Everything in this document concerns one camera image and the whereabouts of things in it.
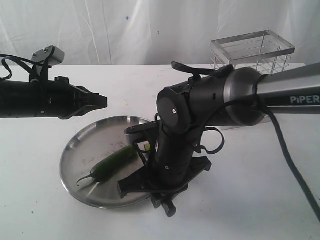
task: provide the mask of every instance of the white tabletop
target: white tabletop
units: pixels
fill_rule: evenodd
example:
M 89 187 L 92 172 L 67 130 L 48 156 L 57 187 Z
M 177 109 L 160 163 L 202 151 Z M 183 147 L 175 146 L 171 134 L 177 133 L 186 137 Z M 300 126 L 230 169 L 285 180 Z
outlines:
M 291 67 L 303 64 L 291 64 Z M 12 67 L 13 80 L 28 74 Z M 7 72 L 1 68 L 0 75 Z M 288 168 L 273 125 L 224 131 L 226 144 L 212 167 L 189 184 L 167 218 L 145 200 L 105 210 L 75 200 L 59 175 L 68 141 L 98 120 L 120 115 L 152 120 L 166 86 L 190 76 L 169 65 L 55 66 L 75 86 L 108 97 L 106 109 L 69 120 L 0 119 L 0 239 L 319 239 L 320 226 Z M 278 115 L 293 160 L 320 200 L 320 115 Z M 202 143 L 218 144 L 207 133 Z

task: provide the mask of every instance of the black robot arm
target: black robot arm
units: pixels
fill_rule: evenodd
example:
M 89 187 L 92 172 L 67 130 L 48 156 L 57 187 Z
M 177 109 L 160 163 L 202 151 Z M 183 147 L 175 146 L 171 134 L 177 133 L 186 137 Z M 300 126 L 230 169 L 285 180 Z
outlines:
M 49 68 L 62 63 L 65 57 L 55 46 L 34 53 L 32 60 L 4 54 L 0 57 L 4 57 L 2 65 L 9 71 L 7 77 L 0 78 L 0 118 L 69 119 L 108 106 L 106 97 L 69 84 L 67 77 L 49 80 Z M 12 72 L 7 60 L 24 68 L 29 73 L 29 82 L 8 81 Z M 33 64 L 33 68 L 24 62 Z
M 126 130 L 129 142 L 138 151 L 137 143 L 144 141 L 151 144 L 151 151 L 148 161 L 140 153 L 145 163 L 143 168 L 118 182 L 121 197 L 132 192 L 151 193 L 154 207 L 162 205 L 168 217 L 176 212 L 173 198 L 185 191 L 198 174 L 211 167 L 206 156 L 193 157 L 194 152 L 206 150 L 200 144 L 204 131 L 220 132 L 213 126 L 253 126 L 266 114 L 274 120 L 272 112 L 320 114 L 320 63 L 273 75 L 261 75 L 252 68 L 234 70 L 231 65 L 218 71 L 176 62 L 172 67 L 193 76 L 158 94 L 160 120 L 157 116 L 154 122 Z M 208 154 L 222 149 L 225 140 L 221 136 L 221 146 L 214 151 L 206 150 Z M 286 152 L 288 149 L 283 142 L 280 140 Z M 299 181 L 299 171 L 293 169 L 289 153 L 285 157 Z M 308 200 L 320 212 L 314 198 L 308 197 Z

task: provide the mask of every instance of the metal wire rack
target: metal wire rack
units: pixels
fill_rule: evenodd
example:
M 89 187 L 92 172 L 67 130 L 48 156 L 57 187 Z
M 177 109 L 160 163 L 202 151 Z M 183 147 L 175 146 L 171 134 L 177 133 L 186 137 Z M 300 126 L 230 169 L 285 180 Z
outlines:
M 261 74 L 283 72 L 289 66 L 295 46 L 271 30 L 258 31 L 211 41 L 212 67 L 239 64 Z

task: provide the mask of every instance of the white fabric curtain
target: white fabric curtain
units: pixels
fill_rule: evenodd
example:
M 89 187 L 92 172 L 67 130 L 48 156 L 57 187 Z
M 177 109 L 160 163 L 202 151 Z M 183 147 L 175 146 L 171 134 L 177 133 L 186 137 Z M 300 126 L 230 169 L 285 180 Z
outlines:
M 65 65 L 210 64 L 211 40 L 261 30 L 320 62 L 320 0 L 0 1 L 0 53 L 55 45 Z

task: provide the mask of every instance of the stainless steel plate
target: stainless steel plate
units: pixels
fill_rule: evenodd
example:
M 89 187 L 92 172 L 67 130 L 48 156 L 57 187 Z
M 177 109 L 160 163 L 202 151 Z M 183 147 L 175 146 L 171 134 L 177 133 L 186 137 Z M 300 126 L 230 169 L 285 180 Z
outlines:
M 149 193 L 129 193 L 121 199 L 118 192 L 118 181 L 143 166 L 138 156 L 108 181 L 94 182 L 90 177 L 77 186 L 77 180 L 88 175 L 94 165 L 129 144 L 124 134 L 126 128 L 147 122 L 135 116 L 115 116 L 82 129 L 61 156 L 60 176 L 65 189 L 80 202 L 98 208 L 120 208 L 148 198 Z

